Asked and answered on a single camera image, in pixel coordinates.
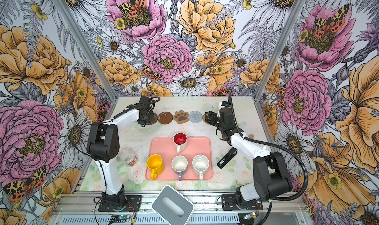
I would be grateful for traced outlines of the yellow mug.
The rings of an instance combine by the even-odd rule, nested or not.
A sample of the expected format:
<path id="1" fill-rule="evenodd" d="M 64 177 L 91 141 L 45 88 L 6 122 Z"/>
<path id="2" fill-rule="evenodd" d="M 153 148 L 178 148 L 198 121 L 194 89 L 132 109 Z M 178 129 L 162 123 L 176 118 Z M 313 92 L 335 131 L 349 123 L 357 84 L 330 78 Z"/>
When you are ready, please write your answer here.
<path id="1" fill-rule="evenodd" d="M 147 160 L 147 168 L 150 171 L 147 174 L 147 178 L 150 180 L 157 180 L 158 175 L 164 171 L 162 157 L 157 154 L 151 155 Z"/>

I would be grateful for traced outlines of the glossy brown round coaster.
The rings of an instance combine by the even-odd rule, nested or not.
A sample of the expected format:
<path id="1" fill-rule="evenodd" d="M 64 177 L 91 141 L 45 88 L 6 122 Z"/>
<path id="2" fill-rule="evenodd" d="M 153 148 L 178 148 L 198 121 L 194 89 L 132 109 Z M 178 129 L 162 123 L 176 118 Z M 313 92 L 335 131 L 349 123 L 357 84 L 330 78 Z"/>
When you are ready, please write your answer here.
<path id="1" fill-rule="evenodd" d="M 171 123 L 172 120 L 173 120 L 173 115 L 170 112 L 165 111 L 158 115 L 158 121 L 162 125 L 167 125 Z"/>

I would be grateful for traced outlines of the paw shaped cork coaster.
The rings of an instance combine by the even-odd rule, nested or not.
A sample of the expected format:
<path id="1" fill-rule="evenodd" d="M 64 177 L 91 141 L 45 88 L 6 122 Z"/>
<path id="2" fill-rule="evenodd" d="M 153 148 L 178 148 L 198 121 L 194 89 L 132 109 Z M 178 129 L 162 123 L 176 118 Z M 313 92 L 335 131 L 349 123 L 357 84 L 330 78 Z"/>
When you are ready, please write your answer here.
<path id="1" fill-rule="evenodd" d="M 189 121 L 189 113 L 184 110 L 176 111 L 173 115 L 173 120 L 176 121 L 177 124 L 187 123 Z"/>

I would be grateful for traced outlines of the grey woven round coaster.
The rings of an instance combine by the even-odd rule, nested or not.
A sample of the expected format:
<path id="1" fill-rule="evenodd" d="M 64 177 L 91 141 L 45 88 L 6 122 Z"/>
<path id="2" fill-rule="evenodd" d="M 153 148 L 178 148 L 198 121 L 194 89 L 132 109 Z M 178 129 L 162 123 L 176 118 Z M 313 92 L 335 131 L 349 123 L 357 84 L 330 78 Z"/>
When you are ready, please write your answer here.
<path id="1" fill-rule="evenodd" d="M 202 121 L 203 115 L 199 111 L 191 111 L 189 113 L 189 121 L 192 123 L 200 123 Z"/>

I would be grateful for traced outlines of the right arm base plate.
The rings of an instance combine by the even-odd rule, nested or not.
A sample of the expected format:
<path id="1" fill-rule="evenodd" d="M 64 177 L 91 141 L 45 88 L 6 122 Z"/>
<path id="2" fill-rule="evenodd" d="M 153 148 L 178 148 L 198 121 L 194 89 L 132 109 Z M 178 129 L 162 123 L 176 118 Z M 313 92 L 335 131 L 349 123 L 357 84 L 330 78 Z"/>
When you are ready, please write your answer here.
<path id="1" fill-rule="evenodd" d="M 257 200 L 245 201 L 242 197 L 232 194 L 222 194 L 221 205 L 223 211 L 234 211 L 234 210 L 252 210 L 261 211 L 263 210 L 263 204 Z"/>

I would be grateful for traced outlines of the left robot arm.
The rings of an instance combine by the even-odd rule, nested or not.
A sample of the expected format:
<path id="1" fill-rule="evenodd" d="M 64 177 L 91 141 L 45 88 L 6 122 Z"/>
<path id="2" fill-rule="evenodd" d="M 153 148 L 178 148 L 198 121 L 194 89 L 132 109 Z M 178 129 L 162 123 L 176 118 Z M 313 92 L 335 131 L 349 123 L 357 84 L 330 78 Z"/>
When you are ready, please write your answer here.
<path id="1" fill-rule="evenodd" d="M 151 124 L 155 120 L 154 108 L 159 101 L 160 97 L 141 96 L 138 103 L 90 127 L 86 150 L 100 171 L 103 183 L 100 204 L 106 209 L 120 211 L 127 204 L 116 164 L 120 149 L 119 133 L 133 123 L 141 127 Z"/>

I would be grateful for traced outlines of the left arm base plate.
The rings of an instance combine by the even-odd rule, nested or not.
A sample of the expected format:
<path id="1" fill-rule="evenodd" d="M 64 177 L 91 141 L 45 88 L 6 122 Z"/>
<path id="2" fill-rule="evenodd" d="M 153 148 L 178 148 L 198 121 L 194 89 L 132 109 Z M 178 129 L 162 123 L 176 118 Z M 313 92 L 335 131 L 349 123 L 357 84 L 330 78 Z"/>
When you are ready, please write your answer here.
<path id="1" fill-rule="evenodd" d="M 122 199 L 120 196 L 106 195 L 100 202 L 99 212 L 138 212 L 141 206 L 142 196 L 127 195 Z"/>

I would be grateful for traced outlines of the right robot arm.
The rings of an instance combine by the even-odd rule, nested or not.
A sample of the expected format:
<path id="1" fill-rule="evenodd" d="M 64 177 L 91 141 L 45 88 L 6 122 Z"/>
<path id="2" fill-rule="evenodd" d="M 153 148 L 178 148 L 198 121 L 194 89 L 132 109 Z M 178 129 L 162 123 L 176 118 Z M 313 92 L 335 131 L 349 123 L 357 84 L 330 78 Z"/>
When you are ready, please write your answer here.
<path id="1" fill-rule="evenodd" d="M 303 185 L 296 194 L 284 196 L 292 191 L 293 183 L 282 152 L 298 162 L 306 174 L 304 162 L 284 146 L 249 138 L 238 126 L 231 93 L 228 94 L 227 101 L 220 102 L 218 112 L 208 111 L 204 115 L 205 122 L 216 128 L 218 138 L 231 146 L 228 153 L 217 163 L 220 169 L 225 167 L 237 153 L 243 153 L 251 160 L 253 182 L 236 189 L 232 201 L 237 207 L 247 209 L 258 201 L 292 201 L 305 193 L 309 184 L 308 175 L 304 176 Z"/>

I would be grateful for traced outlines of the dark brown round coaster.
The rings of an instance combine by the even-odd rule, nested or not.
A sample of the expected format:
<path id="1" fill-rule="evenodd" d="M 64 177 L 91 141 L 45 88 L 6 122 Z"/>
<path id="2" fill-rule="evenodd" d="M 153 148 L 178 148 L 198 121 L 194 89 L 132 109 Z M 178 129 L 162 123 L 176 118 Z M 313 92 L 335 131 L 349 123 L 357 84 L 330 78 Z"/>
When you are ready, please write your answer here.
<path id="1" fill-rule="evenodd" d="M 151 123 L 149 123 L 148 125 L 153 125 L 153 124 L 155 124 L 157 121 L 158 121 L 158 115 L 157 115 L 156 113 L 154 113 L 154 120 L 153 120 Z"/>

